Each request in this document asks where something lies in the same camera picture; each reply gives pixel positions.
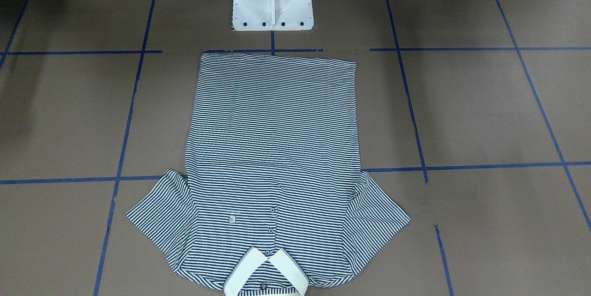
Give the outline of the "striped polo shirt white collar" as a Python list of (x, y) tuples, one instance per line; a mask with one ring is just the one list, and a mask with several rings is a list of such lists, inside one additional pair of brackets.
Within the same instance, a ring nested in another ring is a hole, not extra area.
[(348, 283), (411, 220), (361, 169), (356, 62), (204, 53), (184, 155), (126, 214), (226, 296)]

